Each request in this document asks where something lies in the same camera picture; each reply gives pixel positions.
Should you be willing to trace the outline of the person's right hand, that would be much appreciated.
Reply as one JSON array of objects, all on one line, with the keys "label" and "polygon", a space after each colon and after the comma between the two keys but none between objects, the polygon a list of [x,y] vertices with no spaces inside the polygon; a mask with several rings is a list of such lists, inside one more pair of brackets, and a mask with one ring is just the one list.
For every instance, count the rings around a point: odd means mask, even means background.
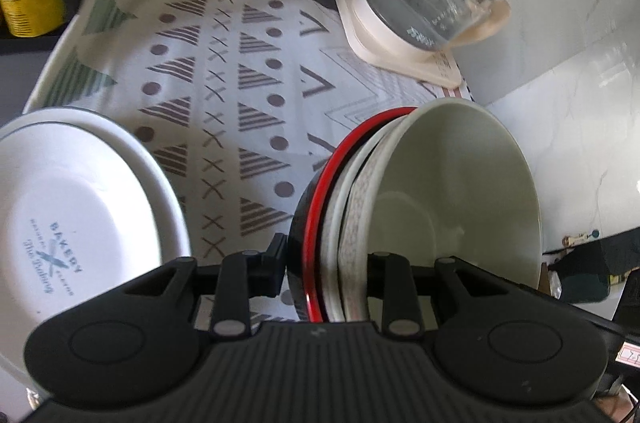
[{"label": "person's right hand", "polygon": [[602,396],[593,403],[613,422],[632,422],[638,412],[638,401],[621,389],[615,396]]}]

